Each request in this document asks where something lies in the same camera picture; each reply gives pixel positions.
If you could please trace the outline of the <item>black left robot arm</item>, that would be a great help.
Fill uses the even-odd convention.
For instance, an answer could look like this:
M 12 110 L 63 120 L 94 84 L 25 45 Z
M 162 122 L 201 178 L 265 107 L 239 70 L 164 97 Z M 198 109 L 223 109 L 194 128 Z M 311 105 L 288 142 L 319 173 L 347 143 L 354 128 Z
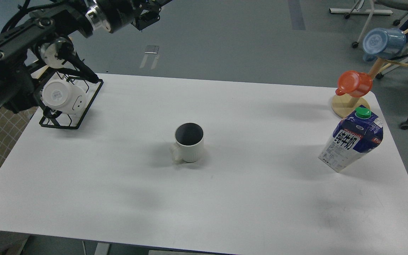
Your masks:
M 29 7 L 26 0 L 0 33 L 0 108 L 14 114 L 40 106 L 56 123 L 64 113 L 40 100 L 39 92 L 57 72 L 101 82 L 76 54 L 69 35 L 84 37 L 102 27 L 114 33 L 128 24 L 138 30 L 160 20 L 168 0 L 53 0 Z

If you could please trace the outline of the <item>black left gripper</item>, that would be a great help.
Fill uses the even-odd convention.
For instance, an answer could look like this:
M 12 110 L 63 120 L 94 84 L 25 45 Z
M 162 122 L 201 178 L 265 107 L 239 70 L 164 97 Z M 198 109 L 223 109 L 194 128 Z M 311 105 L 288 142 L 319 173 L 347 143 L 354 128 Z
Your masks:
M 160 20 L 161 10 L 157 0 L 94 0 L 85 16 L 93 30 L 114 33 L 131 24 L 142 31 Z

